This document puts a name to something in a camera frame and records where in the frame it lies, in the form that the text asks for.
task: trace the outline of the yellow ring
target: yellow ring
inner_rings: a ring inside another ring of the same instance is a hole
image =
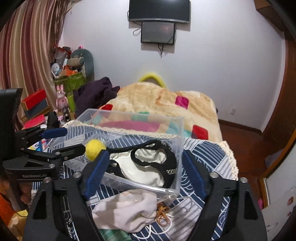
[[[147,81],[148,79],[154,79],[160,87],[166,88],[166,85],[163,82],[163,80],[156,73],[152,73],[152,72],[145,74],[138,82],[144,82],[144,81]]]

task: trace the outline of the metal bolt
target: metal bolt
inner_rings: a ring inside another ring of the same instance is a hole
[[[219,177],[219,174],[216,173],[216,172],[211,172],[210,173],[210,177],[212,177],[212,178],[218,178]]]
[[[75,177],[75,178],[79,178],[79,177],[81,177],[81,172],[75,172],[75,173],[73,174],[73,177]]]
[[[48,182],[51,182],[52,178],[51,177],[46,177],[43,179],[43,182],[44,183],[48,183]]]
[[[246,179],[245,177],[241,177],[239,179],[242,183],[247,183],[248,182],[248,179]]]

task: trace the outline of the tennis ball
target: tennis ball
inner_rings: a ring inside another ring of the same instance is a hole
[[[85,145],[85,155],[90,161],[94,161],[101,150],[106,150],[106,147],[97,139],[92,139]]]

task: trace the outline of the striped curtain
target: striped curtain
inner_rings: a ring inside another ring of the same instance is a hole
[[[69,1],[26,0],[13,13],[0,32],[0,89],[23,88],[22,99],[44,89],[48,104],[55,106],[50,63]],[[20,107],[16,129],[22,128],[23,115]]]

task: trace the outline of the rabbit ears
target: rabbit ears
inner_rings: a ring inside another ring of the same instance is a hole
[[[59,86],[57,85],[57,90],[58,90],[58,91],[63,91],[63,90],[64,90],[64,86],[61,85],[61,87],[59,87]]]

